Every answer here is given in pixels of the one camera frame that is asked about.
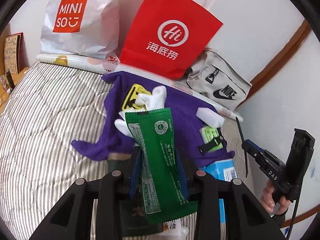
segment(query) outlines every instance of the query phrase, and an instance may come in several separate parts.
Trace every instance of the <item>chinese characters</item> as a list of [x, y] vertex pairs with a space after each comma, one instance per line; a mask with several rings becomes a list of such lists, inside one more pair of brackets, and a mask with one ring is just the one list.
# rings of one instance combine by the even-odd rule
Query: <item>chinese characters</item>
[[155, 44], [151, 41], [148, 43], [148, 46], [146, 47], [146, 49], [150, 49], [153, 52], [156, 52], [157, 54], [165, 56], [165, 57], [170, 58], [172, 60], [175, 60], [179, 55], [177, 52], [169, 50], [166, 47], [159, 46], [158, 44]]

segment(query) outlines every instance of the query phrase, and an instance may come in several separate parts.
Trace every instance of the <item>picture frame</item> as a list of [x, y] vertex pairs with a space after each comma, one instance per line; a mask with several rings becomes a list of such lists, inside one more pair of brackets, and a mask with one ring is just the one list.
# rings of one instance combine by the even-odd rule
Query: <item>picture frame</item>
[[22, 68], [20, 63], [20, 47], [23, 33], [9, 35], [4, 40], [4, 68], [18, 74]]

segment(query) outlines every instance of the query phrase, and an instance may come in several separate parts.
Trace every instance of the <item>black sleeve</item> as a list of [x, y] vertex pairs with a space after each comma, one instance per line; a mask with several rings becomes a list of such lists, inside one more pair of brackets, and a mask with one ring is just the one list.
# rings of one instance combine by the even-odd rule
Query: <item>black sleeve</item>
[[276, 222], [276, 224], [279, 226], [279, 228], [282, 227], [282, 224], [285, 221], [285, 214], [287, 213], [288, 210], [286, 210], [286, 212], [284, 212], [282, 215], [273, 215], [272, 219], [274, 220], [274, 222]]

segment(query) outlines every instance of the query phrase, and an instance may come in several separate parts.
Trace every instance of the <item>bed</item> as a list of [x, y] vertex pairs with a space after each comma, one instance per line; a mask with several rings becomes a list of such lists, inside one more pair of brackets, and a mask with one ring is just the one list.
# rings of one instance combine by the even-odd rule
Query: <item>bed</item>
[[[80, 155], [71, 142], [98, 140], [108, 114], [103, 102], [111, 88], [100, 74], [37, 61], [14, 89], [0, 115], [0, 216], [17, 240], [29, 239], [77, 178], [90, 181], [108, 172], [107, 161]], [[228, 151], [236, 152], [237, 177], [253, 192], [236, 122], [226, 118], [222, 133]], [[182, 218], [190, 231], [188, 240], [193, 239], [195, 221], [196, 214]], [[221, 232], [223, 239], [224, 224]]]

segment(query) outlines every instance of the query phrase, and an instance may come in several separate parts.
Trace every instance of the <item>human hand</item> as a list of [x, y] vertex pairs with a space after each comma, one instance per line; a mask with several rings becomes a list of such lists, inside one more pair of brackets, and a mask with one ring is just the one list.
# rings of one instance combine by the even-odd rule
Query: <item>human hand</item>
[[[260, 198], [260, 203], [266, 209], [268, 213], [273, 212], [273, 207], [275, 206], [275, 202], [272, 198], [272, 193], [274, 192], [275, 188], [273, 187], [272, 181], [268, 180], [266, 187], [263, 189], [262, 196]], [[282, 196], [279, 200], [281, 204], [280, 208], [276, 211], [276, 215], [282, 215], [291, 204], [290, 200], [287, 200], [285, 196]]]

